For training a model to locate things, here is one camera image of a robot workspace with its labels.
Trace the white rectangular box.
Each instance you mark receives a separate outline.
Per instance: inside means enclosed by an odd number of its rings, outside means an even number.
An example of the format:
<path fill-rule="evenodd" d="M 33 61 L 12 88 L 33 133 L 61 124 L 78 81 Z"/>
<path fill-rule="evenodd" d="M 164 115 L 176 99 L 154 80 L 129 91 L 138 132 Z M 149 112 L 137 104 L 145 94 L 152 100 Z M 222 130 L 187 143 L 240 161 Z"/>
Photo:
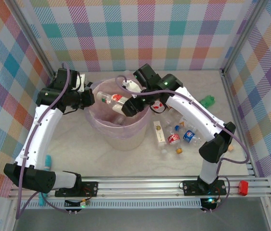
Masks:
<path fill-rule="evenodd" d="M 167 142 L 164 136 L 163 128 L 159 120 L 153 121 L 153 130 L 156 137 L 157 148 L 162 154 L 167 154 Z"/>

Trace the clear bottle red green label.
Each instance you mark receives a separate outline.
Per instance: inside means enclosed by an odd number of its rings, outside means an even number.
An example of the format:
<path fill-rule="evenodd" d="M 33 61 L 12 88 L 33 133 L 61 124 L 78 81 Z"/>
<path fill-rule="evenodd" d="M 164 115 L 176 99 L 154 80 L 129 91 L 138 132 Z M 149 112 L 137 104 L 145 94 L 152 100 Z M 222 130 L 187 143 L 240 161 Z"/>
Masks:
<path fill-rule="evenodd" d="M 97 93 L 97 99 L 106 103 L 113 111 L 125 115 L 122 111 L 123 105 L 128 101 L 128 98 L 120 94 L 107 94 L 105 92 L 99 91 Z"/>

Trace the small black electronics board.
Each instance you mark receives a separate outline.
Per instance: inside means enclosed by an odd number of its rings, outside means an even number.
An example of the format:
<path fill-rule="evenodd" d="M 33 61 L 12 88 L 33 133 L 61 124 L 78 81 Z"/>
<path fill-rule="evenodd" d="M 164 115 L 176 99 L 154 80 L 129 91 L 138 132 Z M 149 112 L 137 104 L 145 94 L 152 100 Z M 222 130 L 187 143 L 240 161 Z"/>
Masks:
<path fill-rule="evenodd" d="M 218 199 L 217 198 L 201 198 L 201 210 L 204 213 L 212 212 L 214 209 L 217 208 L 218 205 Z"/>
<path fill-rule="evenodd" d="M 81 201 L 70 201 L 70 200 L 65 200 L 64 201 L 64 207 L 66 211 L 68 211 L 69 215 L 74 213 L 77 215 L 82 209 L 86 208 L 87 205 L 90 204 L 89 199 L 83 199 Z"/>

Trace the red emergency stop button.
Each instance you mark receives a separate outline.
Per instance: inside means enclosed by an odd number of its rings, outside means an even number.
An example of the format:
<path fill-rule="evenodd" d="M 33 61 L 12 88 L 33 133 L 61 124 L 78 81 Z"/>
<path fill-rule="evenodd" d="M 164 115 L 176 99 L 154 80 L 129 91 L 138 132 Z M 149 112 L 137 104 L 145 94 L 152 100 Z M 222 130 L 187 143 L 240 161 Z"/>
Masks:
<path fill-rule="evenodd" d="M 248 194 L 248 182 L 242 180 L 238 184 L 238 194 L 241 196 L 246 196 Z"/>

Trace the brown drink bottle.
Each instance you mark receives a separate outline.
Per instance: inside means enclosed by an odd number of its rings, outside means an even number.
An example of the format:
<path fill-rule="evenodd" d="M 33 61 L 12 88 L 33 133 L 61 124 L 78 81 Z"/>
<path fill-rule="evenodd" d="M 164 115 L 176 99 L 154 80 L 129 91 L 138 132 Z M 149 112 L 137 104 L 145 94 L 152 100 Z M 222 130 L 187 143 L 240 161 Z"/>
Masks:
<path fill-rule="evenodd" d="M 166 110 L 166 106 L 159 100 L 156 100 L 151 106 L 151 109 L 154 111 L 154 113 L 161 114 Z"/>

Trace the green plastic bottle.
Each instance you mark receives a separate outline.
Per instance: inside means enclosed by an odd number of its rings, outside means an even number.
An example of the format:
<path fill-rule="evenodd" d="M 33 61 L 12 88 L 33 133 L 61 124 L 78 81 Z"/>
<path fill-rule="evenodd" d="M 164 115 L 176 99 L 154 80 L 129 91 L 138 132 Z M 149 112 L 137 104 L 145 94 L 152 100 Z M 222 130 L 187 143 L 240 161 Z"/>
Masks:
<path fill-rule="evenodd" d="M 207 95 L 202 100 L 199 101 L 199 103 L 206 109 L 213 106 L 215 104 L 215 98 L 211 95 Z"/>

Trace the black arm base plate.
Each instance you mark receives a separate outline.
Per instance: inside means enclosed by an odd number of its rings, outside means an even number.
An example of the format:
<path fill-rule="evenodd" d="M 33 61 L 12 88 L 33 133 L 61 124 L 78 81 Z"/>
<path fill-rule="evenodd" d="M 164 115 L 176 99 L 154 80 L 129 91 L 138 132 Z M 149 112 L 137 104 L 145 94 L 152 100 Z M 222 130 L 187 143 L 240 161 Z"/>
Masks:
<path fill-rule="evenodd" d="M 60 188 L 55 191 L 55 197 L 96 197 L 99 183 L 97 181 L 82 181 L 73 188 Z"/>
<path fill-rule="evenodd" d="M 223 180 L 217 180 L 212 184 L 198 182 L 197 180 L 182 181 L 184 196 L 219 196 L 226 195 L 227 190 Z"/>

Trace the aluminium frame post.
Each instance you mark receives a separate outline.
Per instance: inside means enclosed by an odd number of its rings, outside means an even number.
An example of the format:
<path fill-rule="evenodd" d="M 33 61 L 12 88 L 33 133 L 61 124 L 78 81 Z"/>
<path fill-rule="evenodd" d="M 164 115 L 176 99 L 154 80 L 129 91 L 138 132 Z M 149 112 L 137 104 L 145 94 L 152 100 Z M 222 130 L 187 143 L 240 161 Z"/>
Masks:
<path fill-rule="evenodd" d="M 222 64 L 221 72 L 223 76 L 229 73 L 268 2 L 269 0 L 252 1 Z"/>
<path fill-rule="evenodd" d="M 28 21 L 25 18 L 21 8 L 17 4 L 16 0 L 4 0 L 6 5 L 8 6 L 9 10 L 11 11 L 12 15 L 15 17 L 17 23 L 19 24 L 20 28 L 23 31 L 23 34 L 26 36 L 28 42 L 32 46 L 33 50 L 37 54 L 37 57 L 40 59 L 42 65 L 46 69 L 46 72 L 49 76 L 54 77 L 55 71 L 53 70 L 50 62 L 48 61 L 46 54 L 42 50 L 34 32 L 29 25 Z"/>

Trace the red label bottle orange cap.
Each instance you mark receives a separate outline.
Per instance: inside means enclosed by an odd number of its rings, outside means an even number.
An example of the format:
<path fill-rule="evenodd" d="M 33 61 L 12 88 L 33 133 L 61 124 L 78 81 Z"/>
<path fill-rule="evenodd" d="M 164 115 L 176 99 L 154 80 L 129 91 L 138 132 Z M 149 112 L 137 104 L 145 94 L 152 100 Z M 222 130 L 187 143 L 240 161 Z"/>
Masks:
<path fill-rule="evenodd" d="M 167 126 L 165 131 L 168 144 L 175 148 L 177 154 L 181 154 L 183 150 L 181 147 L 181 139 L 178 131 L 176 131 L 172 126 Z"/>

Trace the white plastic waste bin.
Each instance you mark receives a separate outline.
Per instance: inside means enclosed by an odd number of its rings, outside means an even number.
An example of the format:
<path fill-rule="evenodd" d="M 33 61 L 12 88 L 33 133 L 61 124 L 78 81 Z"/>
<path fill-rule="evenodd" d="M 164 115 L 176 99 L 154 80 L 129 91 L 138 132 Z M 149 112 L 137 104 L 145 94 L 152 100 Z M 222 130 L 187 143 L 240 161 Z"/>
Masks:
<path fill-rule="evenodd" d="M 136 147 L 138 147 L 142 141 L 145 138 L 145 133 L 147 130 L 147 126 L 149 123 L 144 126 L 136 135 L 128 138 L 128 139 L 117 139 L 117 138 L 112 138 L 109 136 L 105 136 L 101 134 L 101 136 L 107 141 L 107 143 L 112 146 L 114 149 L 120 150 L 120 151 L 130 151 Z"/>

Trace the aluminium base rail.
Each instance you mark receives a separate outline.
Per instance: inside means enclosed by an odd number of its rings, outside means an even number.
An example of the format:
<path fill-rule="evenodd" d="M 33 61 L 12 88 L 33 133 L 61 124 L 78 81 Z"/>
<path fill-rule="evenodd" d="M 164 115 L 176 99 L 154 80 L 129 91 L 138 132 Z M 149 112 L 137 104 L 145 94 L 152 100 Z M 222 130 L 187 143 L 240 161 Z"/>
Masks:
<path fill-rule="evenodd" d="M 182 181 L 197 180 L 175 177 L 117 177 L 117 178 L 83 178 L 82 181 L 97 181 L 99 183 L 95 199 L 149 199 L 149 198 L 182 198 L 184 192 Z M 225 183 L 227 193 L 231 197 L 240 197 L 238 184 L 248 182 L 248 197 L 271 197 L 271 186 L 267 178 L 256 177 L 228 177 L 220 178 Z M 185 196 L 188 198 L 217 198 L 218 196 Z"/>

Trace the blue red label bottle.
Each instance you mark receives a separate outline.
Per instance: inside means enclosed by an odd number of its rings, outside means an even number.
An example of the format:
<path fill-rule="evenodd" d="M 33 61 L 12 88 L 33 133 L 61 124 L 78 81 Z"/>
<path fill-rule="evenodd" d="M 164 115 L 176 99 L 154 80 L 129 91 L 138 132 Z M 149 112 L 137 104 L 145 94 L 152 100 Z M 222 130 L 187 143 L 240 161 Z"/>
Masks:
<path fill-rule="evenodd" d="M 179 125 L 176 125 L 174 127 L 175 131 L 178 132 L 180 138 L 184 140 L 185 142 L 194 145 L 194 146 L 199 146 L 201 143 L 201 138 L 194 133 L 193 131 L 186 129 L 184 127 L 181 127 Z"/>

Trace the clear unlabelled plastic bottle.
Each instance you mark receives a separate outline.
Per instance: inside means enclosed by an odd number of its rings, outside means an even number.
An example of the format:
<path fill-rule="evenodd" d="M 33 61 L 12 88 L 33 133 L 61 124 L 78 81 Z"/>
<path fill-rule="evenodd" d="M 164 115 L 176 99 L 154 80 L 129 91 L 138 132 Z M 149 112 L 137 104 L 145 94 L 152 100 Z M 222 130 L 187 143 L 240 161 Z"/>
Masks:
<path fill-rule="evenodd" d="M 165 128 L 174 128 L 175 127 L 175 114 L 173 111 L 167 111 L 161 114 L 162 124 Z"/>

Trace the aluminium side rail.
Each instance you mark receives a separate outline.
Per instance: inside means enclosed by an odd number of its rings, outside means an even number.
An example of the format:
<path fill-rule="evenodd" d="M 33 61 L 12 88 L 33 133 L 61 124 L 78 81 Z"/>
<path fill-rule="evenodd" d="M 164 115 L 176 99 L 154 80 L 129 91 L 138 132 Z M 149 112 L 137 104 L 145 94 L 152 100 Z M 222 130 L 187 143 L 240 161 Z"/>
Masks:
<path fill-rule="evenodd" d="M 227 100 L 228 100 L 228 103 L 229 103 L 231 114 L 232 114 L 234 122 L 236 124 L 236 130 L 237 130 L 236 133 L 237 133 L 239 139 L 242 141 L 242 143 L 246 146 L 246 148 L 248 149 L 249 154 L 250 154 L 250 159 L 246 164 L 247 169 L 249 171 L 249 176 L 250 177 L 258 177 L 258 171 L 256 169 L 256 166 L 253 163 L 253 157 L 251 155 L 250 146 L 249 146 L 248 140 L 247 140 L 247 138 L 246 138 L 246 136 L 244 134 L 244 130 L 243 130 L 243 127 L 242 127 L 242 121 L 241 121 L 240 114 L 239 114 L 239 111 L 237 109 L 237 106 L 235 104 L 234 96 L 233 96 L 233 94 L 231 92 L 230 85 L 228 83 L 228 80 L 227 80 L 226 76 L 224 75 L 224 73 L 223 73 L 223 71 L 221 69 L 219 70 L 219 73 L 220 73 L 222 84 L 223 84 L 223 87 L 224 87 L 224 91 L 225 91 L 225 94 L 226 94 L 226 97 L 227 97 Z"/>

